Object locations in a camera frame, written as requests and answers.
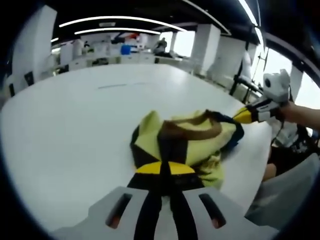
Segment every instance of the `human arm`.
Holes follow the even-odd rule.
[[[320,109],[311,109],[289,102],[280,109],[284,119],[320,132]]]

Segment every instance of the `ceiling light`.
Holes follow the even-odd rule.
[[[245,13],[248,15],[248,17],[249,17],[249,19],[250,19],[251,23],[253,23],[253,25],[254,25],[254,26],[258,26],[258,24],[257,24],[257,20],[256,20],[256,18],[255,18],[255,16],[254,16],[254,14],[252,13],[252,11],[251,11],[250,7],[248,6],[248,4],[247,4],[246,0],[238,0],[238,1],[239,1],[239,2],[240,2],[240,4],[242,5],[242,7],[243,7],[243,9],[244,9]]]
[[[59,51],[60,51],[60,49],[61,49],[61,47],[58,47],[58,48],[52,49],[52,50],[51,50],[51,53],[57,53],[57,52],[59,52]]]
[[[87,18],[82,18],[82,19],[78,19],[78,20],[74,20],[74,21],[69,21],[63,24],[60,24],[59,27],[65,27],[71,24],[76,24],[76,23],[81,23],[81,22],[85,22],[85,21],[91,21],[91,20],[101,20],[101,19],[126,19],[126,20],[137,20],[137,21],[144,21],[144,22],[149,22],[149,23],[153,23],[153,24],[159,24],[159,25],[163,25],[163,26],[167,26],[173,29],[177,29],[179,31],[182,32],[187,32],[187,30],[169,24],[169,23],[165,23],[162,21],[156,21],[156,20],[152,20],[152,19],[147,19],[147,18],[142,18],[142,17],[135,17],[135,16],[94,16],[94,17],[87,17]]]
[[[262,51],[265,50],[265,46],[264,46],[264,39],[262,37],[262,33],[261,33],[261,30],[258,28],[258,24],[257,24],[257,20],[254,16],[254,14],[252,13],[250,7],[248,6],[246,0],[238,0],[241,4],[241,6],[243,7],[245,13],[247,14],[247,16],[249,17],[251,23],[254,25],[254,30],[255,30],[255,33],[259,39],[259,42],[262,46]]]
[[[200,12],[202,12],[203,14],[207,15],[209,18],[211,18],[216,24],[218,24],[226,33],[228,36],[231,36],[231,32],[221,23],[219,22],[217,19],[215,19],[212,15],[210,15],[208,12],[206,12],[205,10],[203,10],[201,7],[199,7],[198,5],[194,4],[193,2],[189,1],[189,0],[182,0],[183,2],[193,6],[194,8],[198,9]]]
[[[151,31],[151,30],[129,28],[129,27],[96,28],[96,29],[90,29],[90,30],[76,31],[74,34],[77,35],[77,34],[85,34],[85,33],[99,32],[99,31],[132,31],[132,32],[143,32],[143,33],[160,35],[159,31]]]
[[[58,41],[59,40],[59,38],[58,37],[56,37],[56,38],[54,38],[54,39],[52,39],[50,42],[55,42],[55,41]]]

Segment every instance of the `window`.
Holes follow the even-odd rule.
[[[280,73],[281,69],[285,69],[290,75],[292,61],[275,50],[269,49],[264,72],[267,74]]]
[[[173,51],[181,56],[191,57],[195,35],[195,31],[179,31],[176,34]]]
[[[165,38],[165,41],[167,43],[165,51],[169,52],[170,51],[170,47],[171,47],[171,41],[172,41],[172,36],[173,36],[173,32],[172,31],[166,31],[160,34],[160,40],[162,38]]]
[[[266,65],[266,58],[268,55],[269,48],[265,48],[263,51],[262,45],[258,45],[255,51],[252,68],[251,68],[251,76],[255,84],[263,85],[264,81],[264,68]]]
[[[280,73],[281,69],[285,69],[290,75],[292,61],[271,48],[266,47],[262,53],[261,46],[257,47],[251,69],[252,79],[256,84],[263,85],[264,74]]]
[[[302,75],[301,87],[294,103],[311,109],[320,109],[320,88],[305,72]],[[307,128],[307,130],[312,135],[312,129]]]

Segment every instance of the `round table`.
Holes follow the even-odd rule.
[[[46,230],[70,227],[112,189],[129,183],[135,172],[131,135],[149,111],[163,119],[205,109],[233,116],[242,106],[169,65],[75,70],[37,82],[5,104],[5,163],[23,203]],[[223,160],[220,191],[244,215],[262,181],[271,128],[267,123],[243,128],[243,139]]]

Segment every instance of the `black shorts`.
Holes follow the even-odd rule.
[[[295,153],[290,148],[272,146],[268,164],[276,166],[276,176],[278,176],[297,166],[309,155],[310,153]]]

